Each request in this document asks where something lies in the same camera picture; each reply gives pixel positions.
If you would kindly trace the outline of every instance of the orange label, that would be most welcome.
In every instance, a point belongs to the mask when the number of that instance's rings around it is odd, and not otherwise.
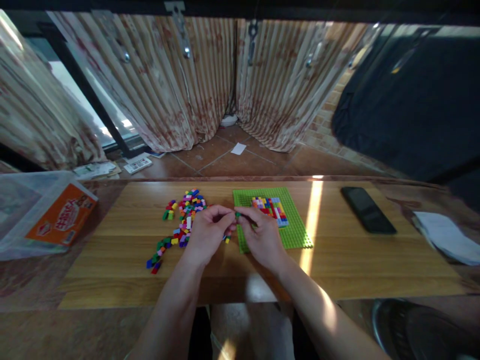
[[[96,203],[74,184],[68,184],[26,237],[70,246]]]

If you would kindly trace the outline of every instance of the phone screen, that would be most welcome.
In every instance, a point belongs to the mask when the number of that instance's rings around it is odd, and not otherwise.
[[[368,232],[376,234],[397,232],[364,188],[342,187],[341,192]]]

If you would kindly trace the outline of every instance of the hand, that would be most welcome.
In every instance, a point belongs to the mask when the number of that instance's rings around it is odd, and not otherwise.
[[[221,205],[197,212],[183,256],[194,264],[206,266],[219,248],[224,233],[236,230],[235,224],[235,212]]]
[[[280,239],[277,222],[254,207],[235,207],[235,210],[243,215],[237,221],[253,257],[276,274],[288,256]],[[257,227],[253,228],[244,216],[250,218]]]

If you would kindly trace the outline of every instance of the pile of bricks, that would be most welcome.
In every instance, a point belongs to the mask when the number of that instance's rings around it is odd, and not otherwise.
[[[165,237],[157,243],[156,253],[146,262],[147,269],[153,268],[152,274],[156,274],[159,271],[162,265],[162,256],[167,249],[171,248],[172,245],[178,245],[180,248],[185,248],[188,245],[195,215],[206,208],[207,202],[196,188],[185,191],[185,195],[180,203],[177,203],[176,200],[168,203],[163,214],[163,220],[173,220],[175,210],[178,209],[180,211],[180,224],[173,231],[173,236]],[[227,244],[230,241],[231,234],[232,232],[228,231],[223,237]]]

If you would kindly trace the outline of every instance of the wooden board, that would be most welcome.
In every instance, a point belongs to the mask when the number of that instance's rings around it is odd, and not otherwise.
[[[366,232],[340,194],[363,187],[398,230]],[[368,182],[133,182],[75,261],[60,290],[62,309],[151,306],[183,250],[172,247],[157,275],[145,269],[157,241],[178,226],[162,221],[165,206],[198,187],[209,204],[233,207],[233,189],[287,187],[314,241],[289,255],[334,299],[464,294],[461,278]],[[234,234],[222,243],[203,274],[199,302],[265,302],[288,295],[250,254],[239,253]]]

